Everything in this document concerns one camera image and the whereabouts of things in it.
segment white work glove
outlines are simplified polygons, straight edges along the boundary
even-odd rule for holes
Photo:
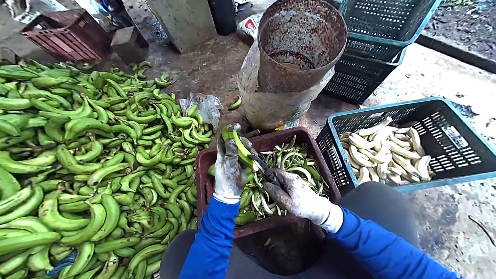
[[[238,147],[234,139],[226,143],[219,137],[215,161],[214,198],[225,204],[236,204],[246,184],[246,173],[238,164]]]
[[[343,211],[327,198],[315,193],[307,182],[294,173],[274,169],[281,188],[266,182],[264,189],[270,197],[290,213],[306,218],[330,233],[336,233],[343,224]]]

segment blue plastic crate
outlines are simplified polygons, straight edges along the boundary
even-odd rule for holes
[[[391,61],[415,42],[441,0],[343,0],[345,54]]]
[[[397,186],[401,192],[496,177],[496,152],[446,99],[432,97],[362,110],[335,113],[316,142],[341,196],[358,186],[338,134],[369,128],[385,117],[390,126],[413,127],[422,147],[432,157],[436,174],[431,181]]]

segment blue long-sleeve shirt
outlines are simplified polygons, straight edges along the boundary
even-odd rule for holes
[[[179,278],[224,278],[233,245],[234,219],[239,203],[224,204],[211,199],[200,230],[183,265]],[[343,210],[343,224],[337,233],[327,233],[354,256],[374,278],[455,279],[456,274],[429,258],[403,238],[375,222],[363,220]]]

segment rusty metal pipe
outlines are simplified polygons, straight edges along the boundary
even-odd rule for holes
[[[322,0],[278,0],[258,28],[260,92],[299,92],[316,85],[338,62],[348,32]]]

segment red plastic crate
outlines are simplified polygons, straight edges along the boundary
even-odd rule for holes
[[[62,60],[99,61],[110,51],[108,34],[84,9],[41,14],[21,34]]]
[[[289,143],[293,136],[296,135],[295,145],[303,145],[305,150],[311,154],[318,165],[320,174],[324,181],[329,185],[330,190],[327,190],[329,200],[337,203],[341,199],[339,190],[334,183],[334,179],[327,168],[324,157],[320,153],[317,143],[312,138],[310,132],[303,127],[296,127],[292,129],[282,130],[258,137],[251,138],[253,147],[257,151],[270,151],[276,145]],[[217,159],[217,149],[206,149],[199,153],[196,158],[196,187],[198,198],[198,215],[199,218],[203,216],[207,209],[208,201],[211,199],[214,187],[213,177],[207,173],[208,167],[215,163]],[[262,220],[248,223],[244,226],[238,226],[234,229],[234,238],[239,238],[259,231],[267,230],[270,228],[286,225],[292,222],[306,222],[307,220],[301,219],[292,215],[288,216],[272,216]]]

